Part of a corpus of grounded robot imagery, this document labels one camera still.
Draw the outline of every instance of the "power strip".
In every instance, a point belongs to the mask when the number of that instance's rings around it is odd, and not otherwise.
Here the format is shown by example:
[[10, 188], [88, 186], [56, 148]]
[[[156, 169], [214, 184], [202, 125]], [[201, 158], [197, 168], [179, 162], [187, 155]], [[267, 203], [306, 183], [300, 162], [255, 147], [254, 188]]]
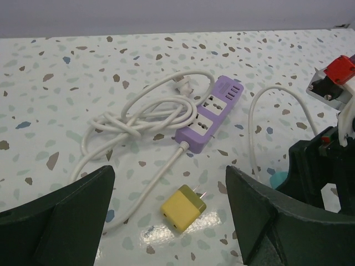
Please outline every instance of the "power strip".
[[243, 90], [244, 87], [240, 83], [220, 76], [211, 94], [197, 107], [196, 119], [176, 131], [175, 141], [186, 141], [190, 145], [189, 150], [199, 154], [226, 119]]

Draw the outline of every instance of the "power cord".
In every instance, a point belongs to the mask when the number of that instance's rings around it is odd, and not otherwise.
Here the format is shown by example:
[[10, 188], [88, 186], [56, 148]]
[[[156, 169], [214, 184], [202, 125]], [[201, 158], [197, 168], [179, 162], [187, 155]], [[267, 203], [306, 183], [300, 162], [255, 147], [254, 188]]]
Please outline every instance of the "power cord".
[[[185, 75], [204, 75], [210, 80], [210, 85], [205, 94], [201, 96], [199, 100], [193, 101], [189, 97], [192, 93], [192, 88], [189, 86], [189, 77]], [[129, 109], [143, 96], [151, 92], [158, 86], [175, 79], [177, 83], [175, 88], [180, 91], [181, 95], [173, 95], [169, 97], [162, 97], [153, 100], [152, 102], [143, 105], [134, 115], [128, 115]], [[207, 99], [215, 85], [214, 77], [207, 71], [203, 70], [186, 70], [168, 75], [161, 80], [151, 84], [144, 90], [142, 90], [133, 99], [128, 101], [123, 107], [121, 114], [114, 114], [110, 111], [104, 112], [101, 116], [95, 117], [90, 121], [91, 126], [85, 132], [82, 142], [81, 151], [84, 157], [76, 165], [69, 178], [69, 183], [74, 182], [83, 167], [90, 160], [99, 160], [110, 152], [119, 142], [126, 140], [129, 137], [139, 139], [145, 132], [157, 132], [163, 129], [180, 129], [188, 126], [195, 119], [197, 115], [197, 106]], [[175, 108], [171, 108], [164, 111], [155, 111], [155, 109], [163, 103], [177, 103], [179, 104]], [[146, 121], [146, 119], [156, 118], [159, 121]], [[93, 151], [88, 151], [88, 142], [91, 134], [95, 129], [111, 132], [116, 134], [116, 137], [107, 141], [106, 143], [98, 146]], [[162, 175], [174, 164], [179, 156], [189, 148], [189, 144], [183, 141], [176, 153], [170, 158], [170, 160], [160, 169], [155, 175], [152, 181], [146, 186], [145, 190], [141, 193], [140, 197], [135, 201], [133, 206], [127, 211], [127, 213], [121, 218], [114, 219], [108, 224], [105, 224], [104, 231], [110, 231], [122, 225], [128, 218], [130, 218], [134, 212], [142, 204], [143, 200], [153, 189]]]
[[254, 144], [254, 136], [253, 136], [253, 128], [254, 128], [253, 116], [254, 116], [255, 105], [256, 105], [258, 99], [260, 98], [260, 96], [262, 94], [264, 94], [265, 92], [267, 92], [268, 90], [272, 90], [272, 89], [282, 90], [282, 91], [285, 91], [285, 92], [291, 94], [298, 101], [298, 103], [300, 104], [300, 106], [303, 109], [303, 112], [305, 112], [306, 118], [307, 118], [308, 122], [310, 123], [310, 126], [313, 130], [314, 135], [315, 136], [318, 135], [318, 131], [317, 131], [316, 125], [311, 117], [310, 111], [308, 110], [308, 108], [307, 108], [306, 104], [303, 102], [303, 100], [297, 94], [295, 94], [291, 90], [288, 90], [286, 88], [279, 87], [279, 86], [272, 86], [272, 87], [264, 88], [261, 91], [259, 91], [255, 95], [253, 101], [251, 102], [250, 109], [249, 109], [249, 115], [248, 115], [249, 154], [251, 156], [251, 166], [254, 170], [255, 179], [258, 180], [259, 182], [261, 182], [261, 180], [260, 180], [259, 170], [257, 168], [257, 162], [256, 162], [256, 156], [255, 156], [255, 146], [254, 146], [255, 144]]

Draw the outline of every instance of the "gray wall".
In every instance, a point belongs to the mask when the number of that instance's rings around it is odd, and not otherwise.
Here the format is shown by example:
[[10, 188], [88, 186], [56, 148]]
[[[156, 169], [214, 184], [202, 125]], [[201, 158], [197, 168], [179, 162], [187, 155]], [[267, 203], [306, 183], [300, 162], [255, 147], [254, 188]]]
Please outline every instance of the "gray wall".
[[1, 0], [0, 37], [332, 28], [355, 0]]

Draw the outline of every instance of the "yellow charger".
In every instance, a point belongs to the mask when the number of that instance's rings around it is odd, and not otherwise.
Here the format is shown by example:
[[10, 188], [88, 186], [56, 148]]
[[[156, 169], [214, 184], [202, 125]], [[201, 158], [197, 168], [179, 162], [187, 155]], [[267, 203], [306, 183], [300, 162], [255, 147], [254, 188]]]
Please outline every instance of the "yellow charger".
[[188, 185], [183, 185], [161, 205], [160, 211], [182, 233], [206, 209], [201, 198]]

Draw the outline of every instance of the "terrazzo tabletop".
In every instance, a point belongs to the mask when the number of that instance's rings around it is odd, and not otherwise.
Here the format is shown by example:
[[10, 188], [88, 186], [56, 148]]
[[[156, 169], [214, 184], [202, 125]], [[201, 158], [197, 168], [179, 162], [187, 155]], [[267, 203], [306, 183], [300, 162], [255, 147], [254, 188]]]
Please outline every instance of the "terrazzo tabletop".
[[[128, 223], [102, 237], [95, 265], [241, 265], [225, 167], [252, 175], [247, 114], [253, 96], [269, 85], [285, 86], [303, 97], [318, 130], [335, 125], [336, 111], [308, 96], [306, 87], [315, 68], [354, 53], [351, 29], [1, 39], [0, 212], [68, 183], [90, 118], [106, 110], [120, 113], [136, 93], [167, 74], [208, 70], [216, 79], [239, 80], [245, 87], [241, 99], [201, 154], [181, 156]], [[191, 77], [197, 97], [208, 80]], [[172, 84], [140, 104], [175, 94]], [[313, 135], [299, 104], [280, 91], [260, 99], [255, 126], [260, 175], [269, 185], [272, 174], [288, 170], [288, 148]], [[146, 134], [118, 145], [109, 160], [85, 166], [82, 175], [105, 164], [115, 169], [106, 222], [133, 204], [175, 152], [173, 136], [173, 131]], [[159, 208], [183, 184], [207, 192], [207, 209], [176, 234]], [[336, 211], [336, 190], [328, 186], [323, 192], [327, 208]]]

